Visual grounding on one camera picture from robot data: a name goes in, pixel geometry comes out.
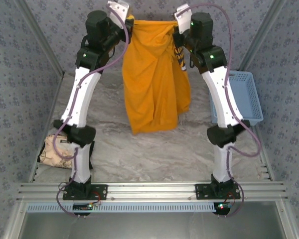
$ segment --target purple cable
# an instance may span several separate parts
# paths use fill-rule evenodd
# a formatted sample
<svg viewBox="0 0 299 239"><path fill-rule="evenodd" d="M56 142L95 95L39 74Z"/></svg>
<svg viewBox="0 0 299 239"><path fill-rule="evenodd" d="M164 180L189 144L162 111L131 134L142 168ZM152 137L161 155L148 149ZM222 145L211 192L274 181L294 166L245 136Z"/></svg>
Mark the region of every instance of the purple cable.
<svg viewBox="0 0 299 239"><path fill-rule="evenodd" d="M230 45L230 48L229 48L229 61L228 61L228 66L227 66L227 71L226 71L226 76L225 76L225 95L226 95L226 100L227 100L227 103L229 105L229 109L233 115L233 117L235 118L235 120L246 130L248 131L251 136L253 137L253 139L255 140L255 142L257 143L258 145L258 149L257 149L257 152L256 153L253 153L253 154L247 154L245 152L242 152L240 151L239 149L235 148L235 147L228 147L228 150L229 149L233 149L235 150L236 152L238 152L239 154L241 154L242 156L245 156L245 157L256 157L260 154L261 152L261 149L262 149L262 146L261 146L261 143L259 141L259 139L257 138L257 136L236 116L235 112L234 112L234 109L233 109L233 106L230 102L230 99L229 99L229 94L228 94L228 80L229 80L229 72L230 72L230 68L231 68L231 62L232 62L232 53L233 53L233 35L232 35L232 24L231 24L231 21L229 19L229 16L227 14L227 12L219 5L216 5L214 3L198 3L198 4L194 4L184 10L182 10L177 16L180 16L181 14L183 14L184 12L192 9L192 8L195 8L195 7L199 7L199 6L213 6L217 9L219 9L226 17L226 20L227 20L227 23L228 23L228 28L229 28L229 45ZM226 158L226 166L227 166L227 172L228 172L228 176L230 177L231 180L233 180L234 183L237 184L237 186L240 188L241 190L241 193L242 193L242 201L241 201L241 205L240 207L234 211L233 213L231 213L230 215L228 215L227 217L231 217L233 215L236 215L240 210L241 208L243 207L243 204L244 204L244 199L245 199L245 194L244 194L244 190L242 188L242 186L234 179L234 177L231 175L230 173L230 169L229 169L229 158L230 158L230 152L228 151L227 152L227 158Z"/></svg>
<svg viewBox="0 0 299 239"><path fill-rule="evenodd" d="M62 159L65 159L65 160L71 160L71 159L73 159L73 161L74 161L74 174L73 174L72 179L71 179L67 184L65 184L62 188L60 188L59 191L58 191L58 193L56 194L56 202L57 202L57 204L59 205L59 207L60 207L66 214L68 214L68 215L70 215L70 216L72 216L72 217L79 217L79 216L75 215L74 213L70 213L70 212L68 212L68 211L61 205L61 203L60 203L60 201L59 201L59 195L60 195L60 193L62 192L62 190L63 190L65 187L69 186L69 185L74 181L74 178L75 178L75 176L76 176L76 168L77 168L76 156L77 156L77 154L78 154L78 148L75 148L75 149L74 149L74 155L73 155L73 156L71 156L71 157L65 157L65 156L63 156L63 155L57 150L57 147L56 147L56 138L57 138L57 136L61 133L61 131L63 130L63 128L67 125L67 123L69 122L69 120L70 120L71 117L72 117L71 115L72 115L72 112L73 112L73 109L74 109L74 105L75 105L75 102L76 102L76 98L77 98L77 96L78 96L78 92L79 92L80 86L82 85L83 81L84 81L87 77L89 77L90 75L92 75L92 74L94 74L94 73L97 73L97 72L100 72L100 71L102 71L102 70L104 70L104 69L107 69L107 68L113 66L114 64L116 64L116 63L117 63L117 62L124 56L124 54L125 54L125 52L126 52L126 50L127 50L127 48L128 48L128 45L129 45L129 33L128 33L128 30L127 30L127 28L126 28L126 26L125 26L125 23L124 23L123 20L120 18L120 16L119 16L113 9L110 8L110 5L109 5L109 4L107 4L106 7L109 9L109 11L110 11L111 13L114 14L114 16L117 17L117 19L120 21L121 25L123 26L123 30L124 30L124 34L125 34L125 45L124 45L124 50L123 50L122 54L121 54L118 58L116 58L114 61L112 61L110 64L105 65L105 66L100 67L100 68L98 68L98 69L96 69L96 70L94 70L94 71L89 72L88 74L86 74L86 75L80 80L80 82L78 83L77 88L76 88L76 90L75 90L75 93L74 93L74 97L73 97L73 101L72 101L72 105L71 105L71 108L70 108L70 111L69 111L68 118L64 121L63 125L62 125L62 126L59 128L59 130L55 133L54 138L53 138L53 148L54 148L54 151L56 152L56 154L57 154L60 158L62 158Z"/></svg>

